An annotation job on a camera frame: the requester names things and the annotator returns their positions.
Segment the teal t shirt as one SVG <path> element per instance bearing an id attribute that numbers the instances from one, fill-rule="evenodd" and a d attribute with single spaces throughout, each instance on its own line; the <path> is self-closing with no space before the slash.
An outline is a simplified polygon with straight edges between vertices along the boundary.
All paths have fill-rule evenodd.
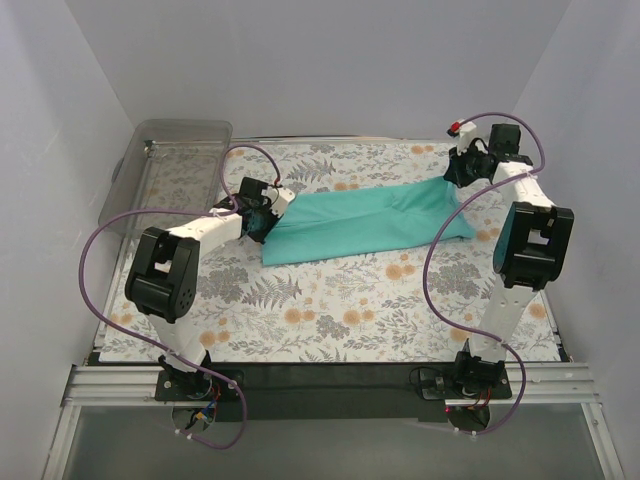
<path id="1" fill-rule="evenodd" d="M 262 264 L 297 264 L 428 245 L 458 206 L 454 185 L 441 177 L 301 194 L 268 234 Z"/>

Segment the clear plastic bin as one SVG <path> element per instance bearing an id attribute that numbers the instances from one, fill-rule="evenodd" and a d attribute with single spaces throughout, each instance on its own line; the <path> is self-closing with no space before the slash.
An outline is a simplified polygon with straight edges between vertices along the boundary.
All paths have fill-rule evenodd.
<path id="1" fill-rule="evenodd" d="M 223 120 L 140 123 L 114 170 L 99 224 L 134 209 L 210 208 L 222 194 L 219 164 L 232 132 Z"/>

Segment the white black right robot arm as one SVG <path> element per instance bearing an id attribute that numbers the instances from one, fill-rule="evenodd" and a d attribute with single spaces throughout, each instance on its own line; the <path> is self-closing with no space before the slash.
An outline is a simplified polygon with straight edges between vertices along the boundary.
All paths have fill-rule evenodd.
<path id="1" fill-rule="evenodd" d="M 471 398 L 507 386 L 502 343 L 511 339 L 536 294 L 559 277 L 574 213 L 555 205 L 539 186 L 533 162 L 519 153 L 519 126 L 494 124 L 488 142 L 472 122 L 458 121 L 448 134 L 457 145 L 449 150 L 444 179 L 459 188 L 486 179 L 509 207 L 492 259 L 494 288 L 478 326 L 492 336 L 472 334 L 451 373 L 454 389 Z"/>

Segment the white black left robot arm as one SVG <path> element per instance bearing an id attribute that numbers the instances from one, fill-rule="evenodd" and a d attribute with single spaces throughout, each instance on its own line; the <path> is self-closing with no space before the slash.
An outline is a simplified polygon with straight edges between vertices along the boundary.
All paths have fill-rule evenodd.
<path id="1" fill-rule="evenodd" d="M 168 348 L 159 363 L 171 385 L 186 397 L 203 399 L 213 386 L 211 373 L 200 367 L 208 361 L 208 352 L 188 319 L 202 258 L 243 237 L 263 243 L 295 198 L 288 188 L 245 177 L 238 193 L 215 204 L 206 215 L 142 233 L 125 296 Z"/>

